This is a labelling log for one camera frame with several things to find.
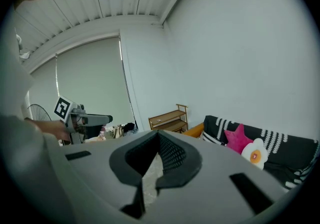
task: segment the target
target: wooden shelf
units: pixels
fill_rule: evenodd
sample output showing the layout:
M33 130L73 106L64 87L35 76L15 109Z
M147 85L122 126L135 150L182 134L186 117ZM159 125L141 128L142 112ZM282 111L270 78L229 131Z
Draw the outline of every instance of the wooden shelf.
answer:
M178 120L174 120L172 122L168 122L168 123L159 125L157 127L153 127L153 129L154 130L166 130L166 131L170 131L170 132L175 132L175 131L180 130L185 125L187 125L187 123L185 121L182 121L182 120L178 119Z
M165 114L161 114L161 115L152 117L149 120L152 123L152 126L157 126L157 125L160 125L162 123L168 122L168 121L170 121L172 119L181 117L181 116L183 116L185 114L186 114L186 112L183 112L181 110L175 110L175 111L172 111L172 112L169 112L169 113L165 113Z

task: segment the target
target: person's arm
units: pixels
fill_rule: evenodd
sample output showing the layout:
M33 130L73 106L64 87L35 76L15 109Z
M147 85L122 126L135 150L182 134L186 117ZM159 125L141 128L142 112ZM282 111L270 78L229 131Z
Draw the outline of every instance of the person's arm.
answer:
M52 134L57 140L70 141L70 134L67 131L65 124L60 121L35 121L29 118L24 119L37 126L43 133Z

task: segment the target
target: pink pillow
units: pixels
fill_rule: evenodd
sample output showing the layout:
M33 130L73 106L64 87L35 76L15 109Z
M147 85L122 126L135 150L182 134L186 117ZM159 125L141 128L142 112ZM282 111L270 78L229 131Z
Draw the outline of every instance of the pink pillow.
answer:
M239 124L235 131L225 130L224 134L228 140L228 144L226 146L240 155L246 145L254 142L245 135L245 127L242 123Z

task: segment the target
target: window shade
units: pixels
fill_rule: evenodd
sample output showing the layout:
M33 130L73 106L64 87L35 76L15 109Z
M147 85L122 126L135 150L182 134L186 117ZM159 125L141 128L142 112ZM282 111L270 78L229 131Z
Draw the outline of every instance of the window shade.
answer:
M30 104L40 105L48 113L51 120L58 120L59 117L54 113L58 101L56 59L54 58L42 65L31 75L34 83L29 90Z
M83 104L87 114L113 116L110 126L134 122L118 37L59 55L57 80L60 95Z

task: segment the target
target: corrugated ceiling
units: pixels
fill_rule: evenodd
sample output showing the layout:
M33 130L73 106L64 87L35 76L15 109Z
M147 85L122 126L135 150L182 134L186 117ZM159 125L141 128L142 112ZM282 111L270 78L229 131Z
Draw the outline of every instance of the corrugated ceiling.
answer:
M152 15L163 22L175 0L35 0L14 13L23 50L33 53L50 39L82 23L119 15Z

